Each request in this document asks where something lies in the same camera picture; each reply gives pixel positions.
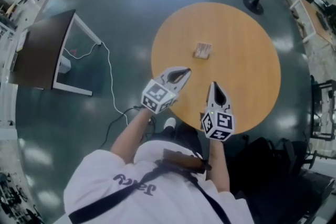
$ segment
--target person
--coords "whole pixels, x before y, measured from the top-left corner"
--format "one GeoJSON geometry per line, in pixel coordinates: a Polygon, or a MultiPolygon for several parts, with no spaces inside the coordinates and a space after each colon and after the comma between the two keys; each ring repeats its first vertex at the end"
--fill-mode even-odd
{"type": "MultiPolygon", "coordinates": [[[[86,156],[72,175],[65,191],[65,212],[73,212],[139,183],[162,159],[168,149],[185,155],[202,155],[196,129],[169,118],[160,134],[139,146],[152,112],[139,114],[119,135],[111,151],[96,150],[86,156]]],[[[254,223],[244,199],[229,192],[229,174],[222,142],[211,140],[205,174],[195,174],[199,186],[224,210],[229,223],[254,223]]],[[[141,184],[112,209],[93,218],[92,223],[223,223],[208,200],[191,182],[176,173],[163,174],[141,184]]]]}

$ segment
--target wooden tabletop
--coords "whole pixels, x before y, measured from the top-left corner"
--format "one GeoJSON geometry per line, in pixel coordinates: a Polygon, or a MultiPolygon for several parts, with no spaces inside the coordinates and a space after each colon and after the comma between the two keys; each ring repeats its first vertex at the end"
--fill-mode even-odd
{"type": "Polygon", "coordinates": [[[213,81],[231,98],[235,133],[258,125],[278,98],[280,64],[271,39],[254,19],[228,5],[197,3],[173,13],[157,32],[151,61],[153,77],[167,67],[191,68],[191,77],[171,109],[199,130],[213,81]],[[209,59],[193,58],[198,42],[213,45],[209,59]]]}
{"type": "Polygon", "coordinates": [[[323,29],[317,15],[316,15],[316,12],[319,11],[317,9],[317,7],[314,7],[312,4],[310,4],[306,0],[301,0],[301,1],[303,3],[304,7],[306,8],[308,16],[310,17],[310,19],[311,19],[311,21],[314,25],[316,34],[318,34],[325,41],[332,44],[332,38],[331,38],[331,35],[330,35],[329,31],[328,30],[326,31],[326,30],[323,29]]]}
{"type": "Polygon", "coordinates": [[[28,27],[9,83],[52,89],[58,57],[75,10],[41,20],[28,27]]]}

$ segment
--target black table base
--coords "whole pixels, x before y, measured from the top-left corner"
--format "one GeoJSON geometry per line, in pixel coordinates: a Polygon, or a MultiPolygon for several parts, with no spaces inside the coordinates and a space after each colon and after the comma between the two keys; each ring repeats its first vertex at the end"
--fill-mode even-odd
{"type": "Polygon", "coordinates": [[[259,0],[243,0],[245,7],[257,15],[262,15],[264,13],[263,6],[259,3],[259,0]]]}

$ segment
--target round wooden table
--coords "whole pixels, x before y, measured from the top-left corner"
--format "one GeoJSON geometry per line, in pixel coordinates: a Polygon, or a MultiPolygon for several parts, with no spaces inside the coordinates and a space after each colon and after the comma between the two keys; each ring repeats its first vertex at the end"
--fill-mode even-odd
{"type": "Polygon", "coordinates": [[[192,74],[171,110],[199,130],[213,81],[231,98],[236,134],[258,125],[278,98],[280,64],[271,39],[254,19],[228,5],[186,6],[162,24],[152,48],[153,77],[172,66],[189,67],[192,74]],[[212,44],[207,60],[193,57],[198,42],[212,44]]]}

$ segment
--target green floor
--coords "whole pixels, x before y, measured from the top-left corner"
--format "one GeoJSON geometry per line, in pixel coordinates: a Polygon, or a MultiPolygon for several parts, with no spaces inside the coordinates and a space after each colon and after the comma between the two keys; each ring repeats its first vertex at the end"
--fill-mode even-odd
{"type": "MultiPolygon", "coordinates": [[[[275,142],[281,137],[302,140],[302,131],[309,125],[310,78],[307,57],[286,0],[261,0],[265,10],[262,16],[250,13],[243,0],[49,0],[40,17],[76,9],[111,50],[116,105],[124,111],[139,104],[142,89],[151,77],[151,47],[160,25],[174,11],[197,2],[224,3],[246,12],[266,30],[278,51],[279,98],[267,118],[247,132],[251,140],[260,136],[275,142]]],[[[91,46],[92,41],[78,29],[71,32],[66,44],[70,50],[77,49],[77,56],[91,46]]],[[[72,70],[62,80],[92,90],[93,97],[57,90],[18,90],[21,161],[46,223],[64,213],[62,192],[72,172],[102,143],[109,122],[119,116],[113,108],[105,49],[95,48],[89,57],[71,63],[72,70]]],[[[167,111],[157,117],[157,131],[169,115],[172,113],[167,111]]],[[[124,127],[124,119],[113,126],[106,149],[124,127]]],[[[230,143],[240,137],[233,137],[230,143]]],[[[207,140],[203,142],[207,152],[207,140]]],[[[235,147],[227,148],[234,154],[235,147]]]]}

